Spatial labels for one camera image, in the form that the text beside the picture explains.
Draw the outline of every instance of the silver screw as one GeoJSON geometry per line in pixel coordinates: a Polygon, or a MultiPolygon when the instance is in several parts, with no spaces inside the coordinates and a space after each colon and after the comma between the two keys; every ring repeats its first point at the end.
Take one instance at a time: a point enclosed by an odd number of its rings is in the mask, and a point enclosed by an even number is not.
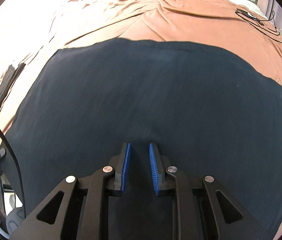
{"type": "Polygon", "coordinates": [[[113,170],[113,168],[111,166],[105,166],[103,167],[103,171],[108,173],[108,172],[111,172],[113,170]]]}
{"type": "Polygon", "coordinates": [[[67,176],[66,177],[66,179],[65,179],[65,181],[67,182],[67,183],[72,183],[72,182],[74,182],[75,181],[75,176],[67,176]]]}
{"type": "Polygon", "coordinates": [[[204,180],[206,182],[214,182],[214,178],[212,176],[205,176],[204,180]]]}
{"type": "Polygon", "coordinates": [[[176,172],[178,169],[177,169],[177,167],[176,166],[169,166],[168,167],[168,171],[169,172],[176,172]]]}

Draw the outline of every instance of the black curved cable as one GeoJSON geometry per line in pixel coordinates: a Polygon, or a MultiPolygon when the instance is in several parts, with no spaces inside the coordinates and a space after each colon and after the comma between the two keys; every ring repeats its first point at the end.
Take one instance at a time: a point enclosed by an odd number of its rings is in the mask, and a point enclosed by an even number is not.
{"type": "Polygon", "coordinates": [[[18,177],[19,177],[19,183],[20,183],[20,188],[21,188],[21,197],[22,197],[22,202],[23,202],[23,212],[24,212],[24,217],[26,218],[26,212],[25,212],[25,197],[24,197],[24,191],[23,191],[23,184],[22,184],[22,178],[21,178],[21,171],[20,171],[20,166],[19,166],[19,163],[17,161],[17,157],[16,155],[14,154],[8,140],[6,139],[6,137],[4,136],[4,134],[2,133],[2,131],[0,130],[0,138],[1,140],[4,142],[4,144],[6,145],[6,147],[8,148],[8,151],[10,152],[11,154],[11,157],[14,161],[14,164],[17,168],[17,173],[18,173],[18,177]]]}

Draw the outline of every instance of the blue ribbed rubber pad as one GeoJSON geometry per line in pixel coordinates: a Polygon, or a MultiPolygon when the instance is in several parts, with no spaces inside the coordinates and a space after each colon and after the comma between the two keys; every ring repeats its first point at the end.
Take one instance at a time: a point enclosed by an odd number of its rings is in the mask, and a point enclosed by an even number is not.
{"type": "Polygon", "coordinates": [[[129,173],[129,164],[130,164],[130,149],[131,149],[131,144],[128,143],[127,150],[125,152],[125,158],[124,158],[124,164],[123,164],[123,169],[122,169],[122,178],[121,178],[121,190],[125,191],[125,188],[128,183],[128,173],[129,173]]]}
{"type": "Polygon", "coordinates": [[[154,188],[155,194],[158,196],[159,191],[160,191],[160,189],[159,189],[159,173],[158,173],[157,163],[155,161],[152,143],[150,143],[150,147],[149,147],[149,157],[150,157],[153,188],[154,188]]]}

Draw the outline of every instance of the triangular cutout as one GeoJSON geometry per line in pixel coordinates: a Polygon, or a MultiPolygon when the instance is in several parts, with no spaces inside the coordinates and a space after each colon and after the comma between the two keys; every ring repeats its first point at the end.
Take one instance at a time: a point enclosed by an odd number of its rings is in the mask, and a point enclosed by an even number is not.
{"type": "Polygon", "coordinates": [[[227,224],[241,220],[243,217],[240,212],[231,204],[220,190],[216,191],[224,220],[227,224]]]}
{"type": "Polygon", "coordinates": [[[53,225],[56,221],[58,211],[64,196],[63,191],[59,191],[49,203],[39,212],[37,219],[53,225]]]}

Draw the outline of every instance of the metal pin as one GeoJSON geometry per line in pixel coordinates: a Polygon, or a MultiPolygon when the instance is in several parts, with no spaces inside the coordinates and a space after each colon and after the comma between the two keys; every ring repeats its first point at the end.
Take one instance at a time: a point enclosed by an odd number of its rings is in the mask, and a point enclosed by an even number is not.
{"type": "Polygon", "coordinates": [[[168,167],[168,171],[169,172],[176,172],[178,169],[177,169],[177,167],[176,166],[169,166],[168,167]]]}
{"type": "Polygon", "coordinates": [[[103,167],[103,171],[108,173],[108,172],[111,172],[113,170],[113,168],[111,166],[105,166],[103,167]]]}
{"type": "Polygon", "coordinates": [[[68,176],[68,177],[66,177],[66,179],[65,179],[65,181],[67,182],[67,183],[72,183],[72,182],[74,182],[75,181],[75,176],[68,176]]]}
{"type": "Polygon", "coordinates": [[[214,178],[212,177],[212,176],[205,176],[205,178],[204,178],[204,180],[206,181],[206,182],[214,182],[214,178]]]}

